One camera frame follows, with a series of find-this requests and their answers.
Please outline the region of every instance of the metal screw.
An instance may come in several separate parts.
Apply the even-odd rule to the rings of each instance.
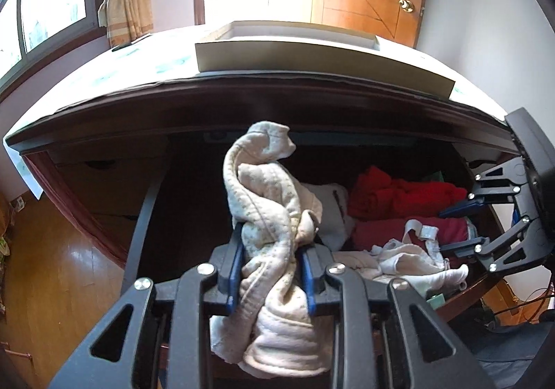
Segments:
[[[149,280],[149,278],[139,278],[137,281],[135,281],[135,283],[133,283],[133,286],[137,290],[146,290],[152,286],[152,281]]]
[[[345,272],[345,264],[334,262],[327,270],[332,275],[340,275]]]
[[[201,263],[196,267],[196,271],[200,275],[211,275],[212,273],[214,273],[214,270],[214,266],[208,262]]]
[[[409,283],[407,283],[405,280],[402,280],[401,278],[395,278],[392,281],[391,285],[395,290],[407,290],[409,288]]]

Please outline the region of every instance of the window frame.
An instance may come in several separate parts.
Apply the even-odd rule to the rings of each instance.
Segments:
[[[72,42],[76,42],[76,46],[65,50],[63,54],[81,46],[95,38],[99,38],[105,35],[105,28],[101,28],[98,24],[98,14],[97,10],[99,7],[99,0],[84,0],[85,1],[85,17],[70,24],[68,27],[62,29],[61,31],[55,33],[54,35],[45,39],[33,49],[27,51],[25,45],[25,38],[23,35],[23,23],[21,18],[21,0],[17,0],[16,3],[16,20],[17,20],[17,36],[19,40],[19,50],[21,53],[21,60],[16,63],[12,68],[10,68],[5,75],[0,77],[0,103],[9,94],[17,88],[13,86],[18,80],[20,85],[23,81],[28,78],[22,78],[24,75],[36,67],[41,61],[45,61],[50,55],[61,51],[71,45]],[[82,40],[76,40],[79,38],[86,38],[87,40],[83,42]]]

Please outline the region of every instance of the wooden floor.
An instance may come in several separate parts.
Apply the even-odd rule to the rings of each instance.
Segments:
[[[32,364],[12,360],[33,388],[42,389],[119,297],[123,270],[45,196],[18,214],[10,238],[0,340],[33,355]]]

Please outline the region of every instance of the window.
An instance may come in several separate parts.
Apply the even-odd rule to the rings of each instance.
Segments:
[[[0,93],[38,60],[96,28],[95,0],[8,0],[0,11]]]

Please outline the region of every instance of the electrical outlet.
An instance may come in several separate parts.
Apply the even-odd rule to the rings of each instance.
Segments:
[[[23,201],[23,198],[19,196],[16,199],[16,206],[15,206],[16,212],[19,212],[21,209],[23,209],[23,207],[25,207],[25,201]]]

